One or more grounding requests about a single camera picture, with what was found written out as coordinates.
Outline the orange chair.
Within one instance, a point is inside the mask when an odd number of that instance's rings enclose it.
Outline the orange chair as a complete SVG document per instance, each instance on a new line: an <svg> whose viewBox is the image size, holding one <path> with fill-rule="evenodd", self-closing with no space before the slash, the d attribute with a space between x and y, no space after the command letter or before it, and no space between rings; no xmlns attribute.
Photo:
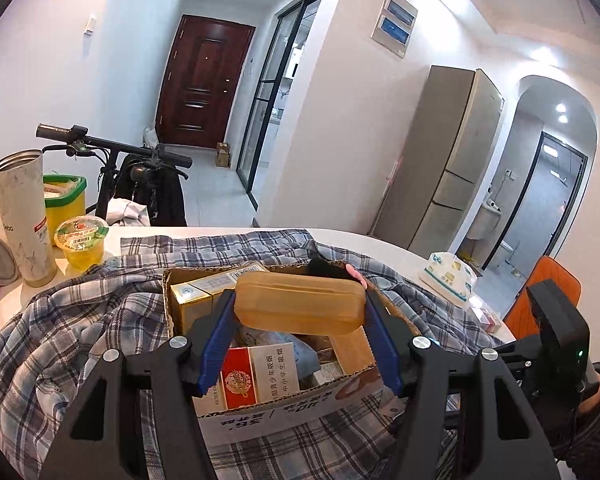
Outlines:
<svg viewBox="0 0 600 480"><path fill-rule="evenodd" d="M542 256L524 283L504 322L516 339L541 333L547 318L554 318L556 304L566 300L577 307L581 283L559 262Z"/></svg>

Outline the tissue pack with print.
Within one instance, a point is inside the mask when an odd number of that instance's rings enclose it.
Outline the tissue pack with print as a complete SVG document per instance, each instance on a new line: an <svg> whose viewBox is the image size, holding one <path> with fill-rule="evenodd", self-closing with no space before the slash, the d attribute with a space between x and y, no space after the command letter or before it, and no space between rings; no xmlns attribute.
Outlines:
<svg viewBox="0 0 600 480"><path fill-rule="evenodd" d="M437 295L462 309L475 296L478 281L474 270L450 252L432 252L418 277Z"/></svg>

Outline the blue plaid cloth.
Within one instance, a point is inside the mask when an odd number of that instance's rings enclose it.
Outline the blue plaid cloth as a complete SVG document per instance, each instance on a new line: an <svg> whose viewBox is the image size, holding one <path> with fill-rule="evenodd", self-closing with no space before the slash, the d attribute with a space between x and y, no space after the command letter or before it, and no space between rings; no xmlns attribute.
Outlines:
<svg viewBox="0 0 600 480"><path fill-rule="evenodd" d="M137 354L169 336L162 274L259 261L303 266L314 259L350 264L425 336L474 354L493 348L463 310L370 257L314 240L305 230L125 240L121 255L41 292L0 330L0 450L26 479L36 478L67 406L108 349ZM393 449L378 394L350 408L270 436L216 446L222 479L377 479Z"/></svg>

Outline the cardboard box with pretzel print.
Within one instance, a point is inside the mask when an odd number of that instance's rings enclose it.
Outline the cardboard box with pretzel print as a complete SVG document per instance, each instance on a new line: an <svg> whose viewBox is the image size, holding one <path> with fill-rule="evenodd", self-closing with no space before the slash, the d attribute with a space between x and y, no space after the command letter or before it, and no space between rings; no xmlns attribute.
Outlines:
<svg viewBox="0 0 600 480"><path fill-rule="evenodd" d="M176 268L164 274L164 304L173 335L184 335L218 305L224 290L258 276L304 284L309 276L345 280L342 262L313 260L306 266ZM238 327L212 385L194 407L210 446L278 434L350 408L384 390L372 349L362 330L330 336L268 327Z"/></svg>

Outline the black plush with pink bow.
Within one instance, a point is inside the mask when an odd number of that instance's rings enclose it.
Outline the black plush with pink bow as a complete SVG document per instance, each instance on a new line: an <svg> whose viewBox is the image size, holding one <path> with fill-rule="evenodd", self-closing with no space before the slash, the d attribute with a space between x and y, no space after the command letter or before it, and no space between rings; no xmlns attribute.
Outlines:
<svg viewBox="0 0 600 480"><path fill-rule="evenodd" d="M364 289L368 289L366 279L351 263L313 258L308 264L308 273L318 278L338 278L338 280L356 281Z"/></svg>

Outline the red white cigarette carton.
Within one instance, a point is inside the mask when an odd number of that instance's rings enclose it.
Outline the red white cigarette carton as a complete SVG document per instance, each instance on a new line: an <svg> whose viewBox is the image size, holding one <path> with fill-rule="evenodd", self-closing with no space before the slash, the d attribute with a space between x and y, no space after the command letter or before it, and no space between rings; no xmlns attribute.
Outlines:
<svg viewBox="0 0 600 480"><path fill-rule="evenodd" d="M230 348L219 379L202 398L195 398L199 416L251 408L300 392L291 342Z"/></svg>

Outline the yellow medicine box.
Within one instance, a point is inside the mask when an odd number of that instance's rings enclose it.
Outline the yellow medicine box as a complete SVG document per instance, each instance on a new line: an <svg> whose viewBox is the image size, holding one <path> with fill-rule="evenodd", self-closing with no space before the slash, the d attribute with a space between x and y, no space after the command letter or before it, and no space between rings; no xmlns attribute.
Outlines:
<svg viewBox="0 0 600 480"><path fill-rule="evenodd" d="M213 272L203 278L178 278L168 287L175 335L185 335L193 322L209 315L225 289L234 289L238 278L249 272L266 272L261 263Z"/></svg>

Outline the yellow jelly cup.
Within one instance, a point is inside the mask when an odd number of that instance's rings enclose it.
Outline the yellow jelly cup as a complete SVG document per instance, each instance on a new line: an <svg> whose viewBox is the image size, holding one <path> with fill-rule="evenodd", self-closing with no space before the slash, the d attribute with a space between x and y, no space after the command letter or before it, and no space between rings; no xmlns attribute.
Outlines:
<svg viewBox="0 0 600 480"><path fill-rule="evenodd" d="M84 272L102 261L108 232L105 220L95 216L77 216L58 226L54 242L70 266Z"/></svg>

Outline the yellow tub green lid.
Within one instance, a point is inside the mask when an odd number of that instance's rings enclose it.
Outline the yellow tub green lid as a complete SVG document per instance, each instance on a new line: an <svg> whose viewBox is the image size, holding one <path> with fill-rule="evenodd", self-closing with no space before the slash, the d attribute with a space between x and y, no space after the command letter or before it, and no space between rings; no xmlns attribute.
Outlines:
<svg viewBox="0 0 600 480"><path fill-rule="evenodd" d="M44 174L44 200L50 242L62 222L85 214L87 182L81 176Z"/></svg>

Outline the small cardboard box on floor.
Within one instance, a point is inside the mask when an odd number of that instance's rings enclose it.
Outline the small cardboard box on floor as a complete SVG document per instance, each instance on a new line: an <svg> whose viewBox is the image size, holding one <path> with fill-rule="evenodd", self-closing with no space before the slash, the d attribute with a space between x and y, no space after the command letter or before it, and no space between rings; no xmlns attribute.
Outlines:
<svg viewBox="0 0 600 480"><path fill-rule="evenodd" d="M224 142L216 144L215 166L230 168L230 144Z"/></svg>

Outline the white marble tumbler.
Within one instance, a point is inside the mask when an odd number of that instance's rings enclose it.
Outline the white marble tumbler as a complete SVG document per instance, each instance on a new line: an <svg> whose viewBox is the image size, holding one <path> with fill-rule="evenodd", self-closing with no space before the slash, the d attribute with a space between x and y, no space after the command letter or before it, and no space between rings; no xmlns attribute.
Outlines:
<svg viewBox="0 0 600 480"><path fill-rule="evenodd" d="M24 281L31 287L48 284L57 266L48 234L41 150L0 159L0 216Z"/></svg>

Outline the black electric scooter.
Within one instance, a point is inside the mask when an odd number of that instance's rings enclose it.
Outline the black electric scooter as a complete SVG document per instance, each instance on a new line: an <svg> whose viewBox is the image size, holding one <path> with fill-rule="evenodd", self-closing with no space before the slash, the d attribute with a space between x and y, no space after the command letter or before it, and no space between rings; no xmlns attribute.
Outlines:
<svg viewBox="0 0 600 480"><path fill-rule="evenodd" d="M95 138L85 127L60 128L38 125L36 136L50 141L45 151L64 151L68 156L97 158L102 163L96 202L86 211L106 218L110 200L125 198L147 208L151 226L186 226L181 180L193 159L172 153L163 144L140 148Z"/></svg>

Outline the black framed glass door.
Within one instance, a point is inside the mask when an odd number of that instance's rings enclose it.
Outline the black framed glass door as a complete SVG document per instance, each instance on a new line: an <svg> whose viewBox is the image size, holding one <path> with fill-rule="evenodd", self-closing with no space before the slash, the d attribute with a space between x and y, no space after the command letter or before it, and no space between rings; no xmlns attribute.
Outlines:
<svg viewBox="0 0 600 480"><path fill-rule="evenodd" d="M288 96L321 2L300 0L276 18L236 166L238 178L255 207L262 196Z"/></svg>

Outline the wall electrical panel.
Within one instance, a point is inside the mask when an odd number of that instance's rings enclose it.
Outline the wall electrical panel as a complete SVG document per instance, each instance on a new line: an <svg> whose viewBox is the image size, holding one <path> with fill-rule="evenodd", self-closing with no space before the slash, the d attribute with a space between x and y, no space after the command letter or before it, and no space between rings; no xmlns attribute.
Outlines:
<svg viewBox="0 0 600 480"><path fill-rule="evenodd" d="M407 0L384 0L370 38L398 58L405 58L418 10Z"/></svg>

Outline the wall light switch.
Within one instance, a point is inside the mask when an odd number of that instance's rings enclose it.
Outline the wall light switch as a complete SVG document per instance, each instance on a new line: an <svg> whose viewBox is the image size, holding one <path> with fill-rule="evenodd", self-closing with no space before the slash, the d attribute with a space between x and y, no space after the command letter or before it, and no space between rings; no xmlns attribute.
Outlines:
<svg viewBox="0 0 600 480"><path fill-rule="evenodd" d="M84 35L85 36L92 36L94 34L95 31L95 26L97 23L97 18L95 15L91 15L85 25L85 29L84 29Z"/></svg>

